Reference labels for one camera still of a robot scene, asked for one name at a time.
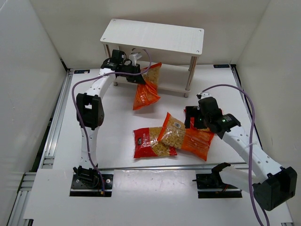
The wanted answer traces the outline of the orange macaroni pasta bag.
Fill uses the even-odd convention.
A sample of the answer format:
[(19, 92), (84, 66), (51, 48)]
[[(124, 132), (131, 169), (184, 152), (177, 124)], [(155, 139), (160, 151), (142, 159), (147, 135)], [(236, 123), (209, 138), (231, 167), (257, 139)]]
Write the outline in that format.
[(207, 160), (208, 151), (214, 137), (208, 129), (187, 129), (180, 120), (166, 114), (158, 141), (165, 145), (193, 153)]

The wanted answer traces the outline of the red fusilli pasta bag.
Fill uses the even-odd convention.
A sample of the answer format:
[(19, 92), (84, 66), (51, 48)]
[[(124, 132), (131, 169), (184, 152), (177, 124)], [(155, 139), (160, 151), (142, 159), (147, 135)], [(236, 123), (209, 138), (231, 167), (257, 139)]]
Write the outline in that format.
[(153, 158), (176, 156), (174, 147), (159, 142), (158, 137), (162, 127), (141, 128), (134, 130), (134, 158)]

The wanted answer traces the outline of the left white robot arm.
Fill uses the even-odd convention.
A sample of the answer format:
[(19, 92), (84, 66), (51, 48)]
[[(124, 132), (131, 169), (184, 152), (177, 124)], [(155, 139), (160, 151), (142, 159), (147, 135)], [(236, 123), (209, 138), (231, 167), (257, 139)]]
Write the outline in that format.
[(151, 67), (151, 56), (147, 50), (144, 52), (149, 57), (149, 65), (144, 71), (141, 71), (137, 63), (142, 57), (140, 52), (132, 50), (131, 54), (126, 56), (125, 52), (115, 49), (111, 57), (103, 61), (98, 76), (73, 85), (71, 96), (82, 135), (81, 158), (76, 173), (79, 174), (81, 169), (99, 173), (96, 143), (99, 128), (104, 121), (103, 97), (117, 77), (124, 77), (131, 83), (145, 83), (143, 74)]

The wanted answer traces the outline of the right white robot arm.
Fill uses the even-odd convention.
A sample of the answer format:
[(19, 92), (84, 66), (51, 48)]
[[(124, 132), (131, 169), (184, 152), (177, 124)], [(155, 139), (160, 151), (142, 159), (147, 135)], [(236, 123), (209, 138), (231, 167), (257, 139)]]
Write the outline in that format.
[(209, 93), (197, 94), (198, 105), (185, 107), (185, 127), (209, 129), (222, 141), (231, 146), (248, 164), (251, 173), (244, 174), (227, 163), (220, 164), (212, 171), (218, 182), (233, 185), (248, 191), (264, 210), (271, 211), (296, 192), (297, 172), (292, 168), (284, 168), (270, 158), (262, 148), (250, 141), (250, 133), (246, 133), (240, 121), (232, 114), (223, 114), (217, 101)]

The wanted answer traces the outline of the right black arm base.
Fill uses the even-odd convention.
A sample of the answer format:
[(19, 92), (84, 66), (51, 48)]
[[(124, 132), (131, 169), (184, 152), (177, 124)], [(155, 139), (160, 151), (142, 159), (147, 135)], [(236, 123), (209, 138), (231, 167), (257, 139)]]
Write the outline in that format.
[(196, 174), (193, 182), (197, 183), (199, 199), (242, 198), (242, 190), (222, 182), (220, 172), (229, 166), (229, 163), (224, 162), (213, 167), (210, 173)]

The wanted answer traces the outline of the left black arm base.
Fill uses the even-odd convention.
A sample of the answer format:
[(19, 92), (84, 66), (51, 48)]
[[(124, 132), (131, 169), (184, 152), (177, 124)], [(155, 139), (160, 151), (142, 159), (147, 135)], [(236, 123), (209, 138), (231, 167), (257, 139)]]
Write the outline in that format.
[(95, 169), (73, 168), (69, 196), (73, 197), (111, 197), (113, 174), (102, 174), (103, 181)]

